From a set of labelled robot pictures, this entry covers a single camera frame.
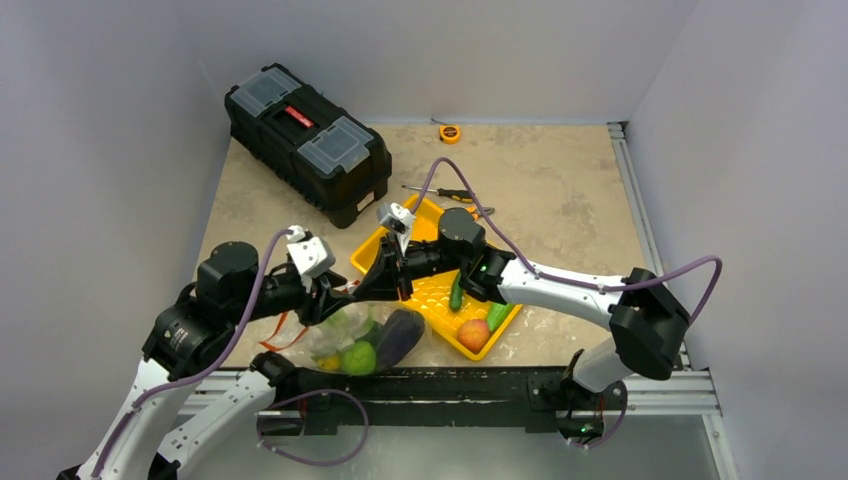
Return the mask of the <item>green wrinkled guava toy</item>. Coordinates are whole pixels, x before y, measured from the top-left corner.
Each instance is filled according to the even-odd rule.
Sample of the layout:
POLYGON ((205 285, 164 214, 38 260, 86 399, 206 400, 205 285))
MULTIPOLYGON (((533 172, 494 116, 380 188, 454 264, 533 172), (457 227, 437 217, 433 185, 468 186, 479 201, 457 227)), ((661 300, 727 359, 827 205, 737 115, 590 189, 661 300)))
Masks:
POLYGON ((340 368, 348 375, 369 375, 377 367, 374 347, 366 341, 357 341, 340 354, 340 368))

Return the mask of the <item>clear zip top bag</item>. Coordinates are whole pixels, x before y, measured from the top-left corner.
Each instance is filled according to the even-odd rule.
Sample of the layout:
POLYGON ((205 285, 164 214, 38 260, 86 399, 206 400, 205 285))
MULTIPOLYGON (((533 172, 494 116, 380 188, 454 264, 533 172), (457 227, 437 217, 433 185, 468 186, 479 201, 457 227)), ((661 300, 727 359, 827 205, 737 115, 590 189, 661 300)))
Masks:
POLYGON ((300 324, 294 313, 284 313, 258 344, 311 370, 370 376, 398 366, 429 337, 430 327, 419 312, 397 302, 369 302, 346 306, 311 327, 300 324))

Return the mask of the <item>white cauliflower toy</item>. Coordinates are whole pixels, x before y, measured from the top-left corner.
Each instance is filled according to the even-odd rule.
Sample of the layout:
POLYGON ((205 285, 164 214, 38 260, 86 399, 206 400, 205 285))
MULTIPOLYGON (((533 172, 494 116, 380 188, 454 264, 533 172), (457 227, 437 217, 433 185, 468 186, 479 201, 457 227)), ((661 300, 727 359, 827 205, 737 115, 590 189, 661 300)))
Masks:
POLYGON ((308 334, 310 356, 316 360, 339 354, 357 341, 366 341, 374 346, 381 327, 372 305, 339 310, 308 334))

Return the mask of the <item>purple eggplant toy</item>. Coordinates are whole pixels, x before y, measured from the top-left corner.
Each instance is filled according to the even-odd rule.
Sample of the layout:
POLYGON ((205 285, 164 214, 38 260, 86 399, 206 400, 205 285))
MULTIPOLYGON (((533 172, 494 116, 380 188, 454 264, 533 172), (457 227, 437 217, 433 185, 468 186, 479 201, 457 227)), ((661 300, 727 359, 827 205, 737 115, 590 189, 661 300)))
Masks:
POLYGON ((415 349, 426 331, 424 317, 417 311, 397 309, 383 324, 375 344, 376 371, 390 369, 415 349))

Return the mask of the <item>yellow corn toy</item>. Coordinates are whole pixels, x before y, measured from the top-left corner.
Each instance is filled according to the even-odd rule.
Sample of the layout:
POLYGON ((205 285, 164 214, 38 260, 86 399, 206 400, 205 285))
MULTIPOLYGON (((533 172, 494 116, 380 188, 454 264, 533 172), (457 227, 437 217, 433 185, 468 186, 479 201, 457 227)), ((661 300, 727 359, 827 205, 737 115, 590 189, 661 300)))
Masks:
POLYGON ((315 364, 323 372, 339 372, 341 370, 341 360, 338 354, 317 358, 315 364))

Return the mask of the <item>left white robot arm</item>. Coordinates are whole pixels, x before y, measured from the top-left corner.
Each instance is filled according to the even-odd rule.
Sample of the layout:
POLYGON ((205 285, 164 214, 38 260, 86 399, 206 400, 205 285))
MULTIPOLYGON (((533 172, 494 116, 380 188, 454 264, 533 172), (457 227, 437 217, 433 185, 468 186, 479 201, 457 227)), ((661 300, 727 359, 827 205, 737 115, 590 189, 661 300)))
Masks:
POLYGON ((278 235, 287 241, 287 256, 274 269, 267 267, 272 246, 263 254, 245 242, 213 249, 195 281, 156 318, 132 387, 98 447, 59 478, 184 479, 226 431, 263 407, 284 409, 295 402, 303 369, 265 352, 223 396, 174 424, 249 322, 290 311, 316 322, 329 310, 323 300, 340 298, 345 279, 331 269, 335 257, 327 242, 293 227, 278 235))

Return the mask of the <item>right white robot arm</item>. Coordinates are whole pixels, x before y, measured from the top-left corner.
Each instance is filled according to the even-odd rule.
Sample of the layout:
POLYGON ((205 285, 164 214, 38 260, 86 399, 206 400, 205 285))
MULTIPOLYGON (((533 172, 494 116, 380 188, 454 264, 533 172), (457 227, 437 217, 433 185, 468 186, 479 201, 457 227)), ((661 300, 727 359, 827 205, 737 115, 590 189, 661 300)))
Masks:
POLYGON ((573 406, 588 405, 632 374, 671 377, 690 316, 652 272, 592 276, 534 264, 489 245, 484 227, 462 208, 441 214, 433 241, 412 241, 414 216, 397 203, 382 206, 378 218, 388 232, 353 291, 357 300, 407 300, 414 281, 458 271, 461 288, 478 301, 541 307, 610 332, 572 358, 561 392, 573 406))

